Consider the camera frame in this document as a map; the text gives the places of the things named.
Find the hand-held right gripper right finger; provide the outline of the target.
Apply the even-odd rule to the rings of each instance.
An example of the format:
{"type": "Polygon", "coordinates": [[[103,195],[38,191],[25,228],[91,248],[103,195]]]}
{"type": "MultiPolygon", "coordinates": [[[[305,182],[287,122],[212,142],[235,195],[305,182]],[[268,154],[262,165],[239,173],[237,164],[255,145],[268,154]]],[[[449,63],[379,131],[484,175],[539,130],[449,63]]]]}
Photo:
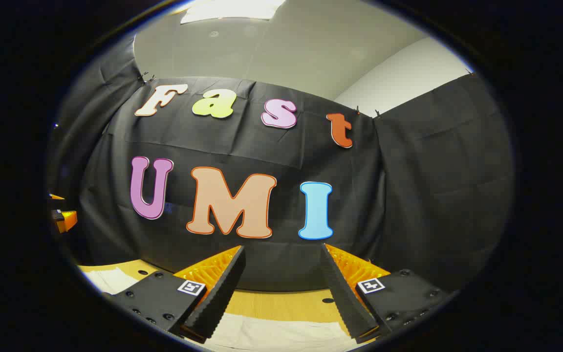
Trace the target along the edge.
{"type": "Polygon", "coordinates": [[[350,337],[391,339],[432,317],[458,290],[444,290],[409,269],[388,272],[327,243],[320,267],[350,337]]]}

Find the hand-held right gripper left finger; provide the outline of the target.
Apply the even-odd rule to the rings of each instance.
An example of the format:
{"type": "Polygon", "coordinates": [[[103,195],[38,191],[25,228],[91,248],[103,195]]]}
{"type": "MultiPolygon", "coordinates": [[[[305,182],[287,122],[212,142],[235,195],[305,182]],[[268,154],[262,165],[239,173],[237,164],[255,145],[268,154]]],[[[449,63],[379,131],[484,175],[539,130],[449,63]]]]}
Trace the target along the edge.
{"type": "Polygon", "coordinates": [[[204,343],[211,338],[246,266],[243,245],[214,253],[179,245],[145,255],[156,269],[108,302],[132,317],[181,337],[204,343]]]}

